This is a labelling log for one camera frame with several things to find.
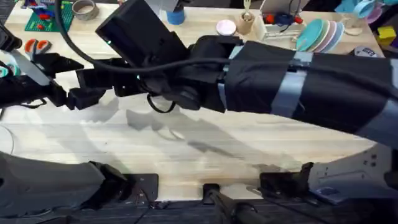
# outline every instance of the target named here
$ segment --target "red scissors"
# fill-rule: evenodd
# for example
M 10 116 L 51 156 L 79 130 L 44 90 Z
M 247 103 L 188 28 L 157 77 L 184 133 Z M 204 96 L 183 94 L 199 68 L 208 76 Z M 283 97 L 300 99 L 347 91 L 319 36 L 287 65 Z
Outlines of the red scissors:
M 51 42 L 48 40 L 30 39 L 25 44 L 25 53 L 33 60 L 34 55 L 46 53 L 51 48 Z

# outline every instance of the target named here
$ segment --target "white cable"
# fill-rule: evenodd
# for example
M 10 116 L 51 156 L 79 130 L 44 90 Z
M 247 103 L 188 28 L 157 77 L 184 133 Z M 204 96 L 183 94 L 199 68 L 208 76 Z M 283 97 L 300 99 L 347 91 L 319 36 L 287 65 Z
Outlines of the white cable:
M 3 112 L 4 112 L 4 109 L 0 109 L 0 119 L 3 116 Z M 14 153 L 14 135 L 11 132 L 10 129 L 8 129 L 7 127 L 5 127 L 5 126 L 3 126 L 1 124 L 0 124 L 0 128 L 3 128 L 4 130 L 6 130 L 6 132 L 10 135 L 10 140 L 11 140 L 11 148 L 10 148 L 10 150 L 3 151 L 3 149 L 2 149 L 2 151 L 3 152 L 8 152 L 10 155 L 12 155 Z
M 7 152 L 7 153 L 9 153 L 10 155 L 12 155 L 12 154 L 14 153 L 14 135 L 13 135 L 13 133 L 11 132 L 11 130 L 8 129 L 8 128 L 6 128 L 5 126 L 0 125 L 0 128 L 3 128 L 4 130 L 6 130 L 7 133 L 9 133 L 9 135 L 10 135 L 10 140 L 11 140 L 11 148 L 10 148 L 10 150 L 6 150 L 6 151 L 5 151 L 5 150 L 2 149 L 2 151 L 3 151 L 3 152 Z

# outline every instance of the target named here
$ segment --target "black mount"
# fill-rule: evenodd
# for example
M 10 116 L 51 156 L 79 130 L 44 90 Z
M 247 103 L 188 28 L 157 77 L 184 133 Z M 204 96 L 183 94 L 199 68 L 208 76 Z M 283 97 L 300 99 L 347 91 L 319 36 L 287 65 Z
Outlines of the black mount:
M 202 204 L 214 205 L 214 201 L 209 197 L 211 192 L 220 192 L 221 187 L 219 184 L 204 184 L 202 187 L 203 198 Z
M 158 195 L 159 176 L 157 174 L 122 174 L 108 164 L 93 162 L 104 175 L 105 181 L 99 190 L 82 208 L 99 210 L 109 203 L 131 202 L 147 205 L 154 202 Z
M 324 202 L 309 191 L 308 178 L 312 162 L 303 164 L 300 172 L 266 172 L 260 174 L 261 187 L 258 190 L 263 198 L 299 198 L 310 205 L 319 206 Z

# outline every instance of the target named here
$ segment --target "wooden tabletop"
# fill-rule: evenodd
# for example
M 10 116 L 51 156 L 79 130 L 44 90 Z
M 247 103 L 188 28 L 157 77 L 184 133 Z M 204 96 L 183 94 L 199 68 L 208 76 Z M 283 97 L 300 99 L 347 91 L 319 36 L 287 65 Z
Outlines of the wooden tabletop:
M 72 52 L 59 33 L 24 32 L 31 10 L 17 3 L 6 27 L 17 37 L 47 39 L 51 51 L 90 67 Z M 92 21 L 73 20 L 73 41 L 94 58 L 117 57 L 95 33 L 97 26 L 117 8 L 98 4 Z M 185 44 L 205 34 L 216 34 L 220 19 L 233 19 L 237 9 L 186 8 L 187 20 L 180 26 L 167 24 Z M 337 14 L 303 12 L 308 22 Z M 255 39 L 249 34 L 245 39 Z M 357 45 L 381 53 L 369 29 L 358 37 L 344 35 L 335 53 L 345 54 Z M 59 74 L 64 89 L 78 86 L 73 72 Z M 13 154 L 31 159 L 77 163 L 105 162 L 122 172 L 160 175 L 159 200 L 201 198 L 201 187 L 217 182 L 235 198 L 256 198 L 244 184 L 257 184 L 260 172 L 279 168 L 299 170 L 303 162 L 328 162 L 361 152 L 374 143 L 349 134 L 266 115 L 226 114 L 202 109 L 176 109 L 170 114 L 153 112 L 145 96 L 116 98 L 112 91 L 99 105 L 83 111 L 56 108 L 49 103 L 37 110 L 7 108 L 1 124 L 14 134 Z M 0 134 L 1 150 L 11 151 L 9 136 Z

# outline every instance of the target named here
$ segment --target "yellow object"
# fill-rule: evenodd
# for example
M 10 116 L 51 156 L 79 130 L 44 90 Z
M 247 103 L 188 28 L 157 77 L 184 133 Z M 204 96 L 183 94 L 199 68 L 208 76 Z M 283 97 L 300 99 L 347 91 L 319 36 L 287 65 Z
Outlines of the yellow object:
M 392 26 L 380 27 L 377 29 L 379 36 L 376 38 L 380 45 L 390 45 L 397 37 L 397 34 Z

